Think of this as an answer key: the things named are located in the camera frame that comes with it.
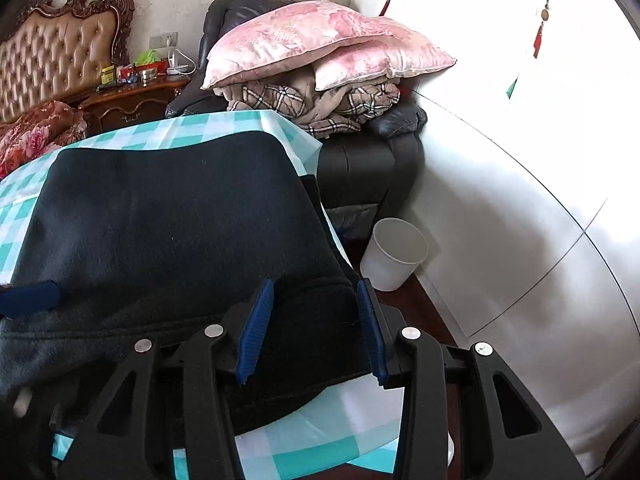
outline nightstand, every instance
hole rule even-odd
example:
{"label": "nightstand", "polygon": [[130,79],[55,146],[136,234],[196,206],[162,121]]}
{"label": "nightstand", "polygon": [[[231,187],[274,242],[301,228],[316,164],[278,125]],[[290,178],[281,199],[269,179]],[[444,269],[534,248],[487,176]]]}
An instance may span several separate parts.
{"label": "nightstand", "polygon": [[90,136],[159,121],[190,80],[185,75],[161,75],[147,83],[126,84],[85,99],[78,109],[91,114]]}

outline baseboard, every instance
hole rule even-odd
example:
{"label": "baseboard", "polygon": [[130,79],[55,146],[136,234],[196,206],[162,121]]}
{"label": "baseboard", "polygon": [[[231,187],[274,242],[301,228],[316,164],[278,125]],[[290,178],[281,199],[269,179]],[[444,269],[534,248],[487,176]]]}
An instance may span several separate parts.
{"label": "baseboard", "polygon": [[415,269],[415,275],[422,285],[422,288],[427,293],[427,296],[431,300],[431,303],[433,303],[433,306],[438,311],[438,314],[440,314],[440,317],[442,318],[444,324],[449,329],[449,332],[451,333],[453,340],[456,342],[456,345],[458,345],[460,348],[468,349],[471,346],[468,337],[462,332],[460,325],[449,310],[447,303],[438,292],[438,289],[435,288],[433,283],[431,283],[431,280],[427,278],[425,270],[421,266],[418,266],[418,268]]}

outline floor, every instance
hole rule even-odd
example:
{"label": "floor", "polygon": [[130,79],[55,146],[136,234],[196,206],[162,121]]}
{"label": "floor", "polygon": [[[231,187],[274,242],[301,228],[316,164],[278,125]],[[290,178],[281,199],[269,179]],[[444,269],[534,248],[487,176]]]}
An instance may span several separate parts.
{"label": "floor", "polygon": [[[364,254],[366,243],[352,242],[345,245],[349,260],[357,270]],[[377,292],[378,300],[398,308],[406,322],[417,326],[432,335],[440,343],[453,345],[454,340],[436,308],[427,297],[418,279],[412,274],[404,284],[393,292]],[[449,466],[447,480],[460,480],[460,418],[458,416],[458,389],[447,387],[447,415],[449,416],[449,433],[453,439],[456,452]],[[327,471],[306,476],[305,480],[384,480],[392,475],[344,464]]]}

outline wall outlet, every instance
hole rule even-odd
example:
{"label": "wall outlet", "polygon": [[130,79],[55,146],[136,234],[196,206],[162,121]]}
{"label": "wall outlet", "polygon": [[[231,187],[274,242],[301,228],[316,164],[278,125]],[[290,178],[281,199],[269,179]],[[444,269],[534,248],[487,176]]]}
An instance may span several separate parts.
{"label": "wall outlet", "polygon": [[178,45],[178,33],[163,32],[159,36],[151,36],[149,38],[149,48],[166,48],[166,40],[169,40],[169,46]]}

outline tufted headboard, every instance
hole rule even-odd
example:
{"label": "tufted headboard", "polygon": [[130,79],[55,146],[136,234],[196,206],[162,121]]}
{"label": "tufted headboard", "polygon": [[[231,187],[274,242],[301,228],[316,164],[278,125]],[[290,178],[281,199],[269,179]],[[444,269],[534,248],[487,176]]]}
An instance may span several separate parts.
{"label": "tufted headboard", "polygon": [[31,0],[0,43],[0,124],[56,99],[93,91],[110,64],[127,64],[133,0]]}

